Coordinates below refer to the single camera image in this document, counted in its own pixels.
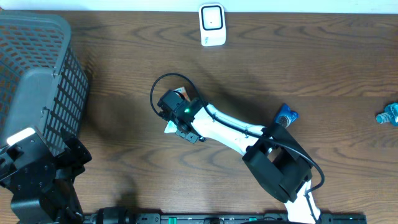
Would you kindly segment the mint green wipes pack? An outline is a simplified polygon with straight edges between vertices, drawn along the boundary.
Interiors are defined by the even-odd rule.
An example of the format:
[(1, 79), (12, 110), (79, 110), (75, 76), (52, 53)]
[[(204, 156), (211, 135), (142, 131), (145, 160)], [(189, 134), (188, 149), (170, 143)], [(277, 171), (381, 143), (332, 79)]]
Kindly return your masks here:
[(164, 129), (164, 133), (176, 133), (178, 131), (177, 125), (173, 121), (169, 121)]

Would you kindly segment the blue Oreo cookie pack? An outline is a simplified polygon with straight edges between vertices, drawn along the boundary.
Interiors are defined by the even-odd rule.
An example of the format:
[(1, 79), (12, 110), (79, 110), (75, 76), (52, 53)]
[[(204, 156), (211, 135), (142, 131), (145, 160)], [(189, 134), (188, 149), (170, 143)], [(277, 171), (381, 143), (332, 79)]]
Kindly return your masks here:
[(296, 111), (292, 111), (287, 104), (283, 104), (274, 117), (274, 122), (287, 128), (298, 118), (299, 114)]

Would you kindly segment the teal mouthwash bottle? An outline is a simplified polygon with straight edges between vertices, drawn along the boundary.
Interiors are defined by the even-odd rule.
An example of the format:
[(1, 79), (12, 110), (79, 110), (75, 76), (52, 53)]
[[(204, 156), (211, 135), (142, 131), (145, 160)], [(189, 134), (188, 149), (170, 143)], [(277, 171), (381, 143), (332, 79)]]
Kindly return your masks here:
[(397, 126), (397, 103), (391, 103), (384, 108), (384, 112), (376, 116), (379, 124), (391, 123)]

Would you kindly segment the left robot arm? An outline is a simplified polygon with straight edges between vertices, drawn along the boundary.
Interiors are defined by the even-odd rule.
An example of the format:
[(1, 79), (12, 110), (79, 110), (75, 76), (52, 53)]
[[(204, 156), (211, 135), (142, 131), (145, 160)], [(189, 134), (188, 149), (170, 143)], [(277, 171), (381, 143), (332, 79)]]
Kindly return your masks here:
[(83, 213), (75, 178), (92, 157), (72, 133), (62, 130), (63, 152), (53, 155), (36, 128), (8, 137), (1, 151), (1, 187), (12, 192), (11, 209), (19, 223), (134, 223), (124, 207)]

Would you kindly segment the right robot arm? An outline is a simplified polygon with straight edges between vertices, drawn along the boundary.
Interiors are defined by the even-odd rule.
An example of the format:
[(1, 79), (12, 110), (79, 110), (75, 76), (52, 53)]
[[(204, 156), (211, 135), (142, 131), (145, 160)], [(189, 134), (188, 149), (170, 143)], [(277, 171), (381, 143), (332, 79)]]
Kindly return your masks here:
[(311, 169), (318, 166), (284, 124), (248, 124), (177, 90), (168, 90), (157, 105), (168, 122), (166, 133), (191, 143), (213, 139), (238, 152), (259, 185), (285, 205), (290, 222), (320, 222), (311, 186)]

